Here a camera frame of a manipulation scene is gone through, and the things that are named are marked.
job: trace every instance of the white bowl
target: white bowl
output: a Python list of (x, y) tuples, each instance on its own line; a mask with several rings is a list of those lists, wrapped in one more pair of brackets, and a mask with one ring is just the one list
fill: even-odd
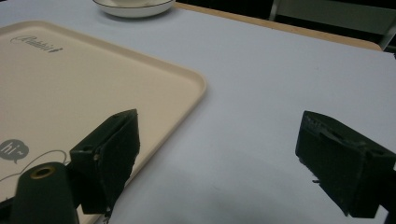
[(124, 18), (149, 17), (165, 12), (176, 0), (93, 0), (105, 13)]

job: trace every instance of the plastic tray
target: plastic tray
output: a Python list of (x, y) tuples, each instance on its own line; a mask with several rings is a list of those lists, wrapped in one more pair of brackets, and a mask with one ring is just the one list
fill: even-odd
[(135, 176), (206, 88), (189, 69), (44, 21), (0, 28), (0, 52), (0, 201), (14, 195), (20, 173), (68, 162), (83, 137), (132, 108), (141, 140)]

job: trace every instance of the wooden table edge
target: wooden table edge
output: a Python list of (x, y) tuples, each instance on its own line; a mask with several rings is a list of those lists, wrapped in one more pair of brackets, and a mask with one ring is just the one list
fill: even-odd
[(354, 46), (358, 48), (363, 48), (363, 49), (373, 49), (373, 50), (379, 50), (382, 51), (382, 49), (373, 42), (366, 41), (366, 40), (361, 40), (357, 38), (352, 38), (352, 37), (347, 37), (343, 35), (334, 35), (334, 34), (329, 34), (321, 31), (315, 31), (315, 30), (310, 30), (302, 27), (297, 27), (297, 26), (292, 26), (292, 25), (287, 25), (275, 21), (266, 21), (262, 19), (257, 19), (257, 18), (252, 18), (248, 16), (242, 16), (238, 14), (233, 14), (230, 12), (224, 12), (224, 11), (219, 11), (211, 8), (205, 8), (205, 7), (197, 7), (197, 6), (192, 6), (188, 4), (183, 4), (176, 2), (175, 7), (190, 10), (190, 11), (196, 11), (196, 12), (201, 12), (205, 13), (208, 15), (213, 15), (213, 16), (219, 16), (222, 18), (227, 18), (230, 20), (234, 21), (242, 21), (250, 24), (255, 24), (255, 25), (260, 25), (263, 27), (279, 30), (279, 31), (285, 31), (297, 35), (305, 35), (305, 36), (310, 36), (314, 37), (317, 39), (322, 39), (322, 40), (327, 40), (327, 41), (332, 41), (335, 43), (340, 43), (340, 44), (345, 44), (349, 46)]

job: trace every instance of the bowl rim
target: bowl rim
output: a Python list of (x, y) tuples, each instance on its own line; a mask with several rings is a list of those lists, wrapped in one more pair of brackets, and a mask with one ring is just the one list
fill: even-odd
[[(100, 5), (100, 6), (103, 6), (103, 7), (114, 7), (114, 6), (109, 6), (109, 5), (105, 5), (105, 4), (102, 4), (102, 3), (98, 2), (98, 1), (100, 1), (100, 0), (92, 0), (92, 1), (93, 1), (94, 3), (96, 3), (97, 5)], [(176, 0), (169, 0), (169, 1), (166, 1), (166, 2), (163, 2), (163, 3), (160, 3), (160, 4), (151, 5), (151, 6), (143, 6), (143, 7), (114, 7), (114, 8), (146, 8), (146, 7), (157, 7), (157, 6), (165, 5), (165, 4), (174, 2), (174, 1), (176, 1)]]

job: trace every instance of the chair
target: chair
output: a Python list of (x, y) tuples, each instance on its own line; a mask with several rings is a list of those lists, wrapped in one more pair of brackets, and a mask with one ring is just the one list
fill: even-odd
[(286, 16), (380, 35), (385, 49), (396, 34), (396, 10), (333, 0), (274, 0), (270, 21)]

